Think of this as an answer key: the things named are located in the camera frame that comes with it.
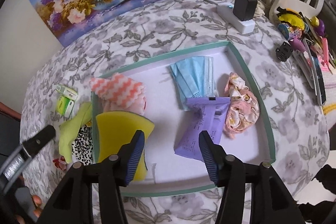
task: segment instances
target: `purple tissue pack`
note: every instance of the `purple tissue pack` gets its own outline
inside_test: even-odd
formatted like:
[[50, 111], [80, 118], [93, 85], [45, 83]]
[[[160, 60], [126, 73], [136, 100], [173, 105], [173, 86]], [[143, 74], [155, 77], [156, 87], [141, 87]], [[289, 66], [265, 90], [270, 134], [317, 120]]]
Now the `purple tissue pack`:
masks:
[[219, 144], [223, 132], [230, 97], [187, 98], [187, 106], [194, 112], [193, 120], [175, 147], [175, 154], [203, 161], [198, 144], [199, 134], [208, 131], [214, 144]]

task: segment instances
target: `green cloth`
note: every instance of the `green cloth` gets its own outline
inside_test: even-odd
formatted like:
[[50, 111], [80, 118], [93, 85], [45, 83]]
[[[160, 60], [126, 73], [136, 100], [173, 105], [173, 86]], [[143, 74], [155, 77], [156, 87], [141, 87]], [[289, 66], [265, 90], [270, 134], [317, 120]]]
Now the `green cloth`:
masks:
[[80, 106], [75, 117], [60, 125], [59, 154], [64, 156], [68, 164], [72, 162], [71, 144], [76, 139], [80, 128], [90, 120], [92, 120], [92, 104], [85, 102]]

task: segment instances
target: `leopard print fabric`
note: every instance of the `leopard print fabric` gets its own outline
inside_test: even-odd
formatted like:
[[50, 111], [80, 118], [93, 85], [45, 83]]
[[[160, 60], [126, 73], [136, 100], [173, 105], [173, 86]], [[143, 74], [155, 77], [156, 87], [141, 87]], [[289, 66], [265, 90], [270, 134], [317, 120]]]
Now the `leopard print fabric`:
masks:
[[72, 154], [84, 165], [93, 164], [93, 141], [91, 134], [92, 128], [84, 125], [72, 143]]

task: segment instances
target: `pink and white striped cloth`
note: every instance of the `pink and white striped cloth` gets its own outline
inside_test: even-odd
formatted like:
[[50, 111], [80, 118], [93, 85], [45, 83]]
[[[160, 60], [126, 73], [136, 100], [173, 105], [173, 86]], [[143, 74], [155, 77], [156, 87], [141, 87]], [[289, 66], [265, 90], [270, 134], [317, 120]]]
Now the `pink and white striped cloth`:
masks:
[[104, 112], [125, 110], [144, 115], [146, 97], [143, 83], [115, 73], [111, 79], [92, 78], [90, 86], [101, 99]]

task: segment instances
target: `power strip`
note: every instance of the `power strip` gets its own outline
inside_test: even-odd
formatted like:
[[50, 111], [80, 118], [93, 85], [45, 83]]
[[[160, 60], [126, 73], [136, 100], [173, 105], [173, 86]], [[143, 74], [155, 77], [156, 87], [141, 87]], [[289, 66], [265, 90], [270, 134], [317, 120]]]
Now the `power strip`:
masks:
[[232, 3], [219, 3], [217, 5], [217, 13], [223, 20], [233, 25], [241, 34], [253, 32], [255, 26], [254, 20], [240, 21], [238, 17], [233, 14], [233, 8], [234, 5]]

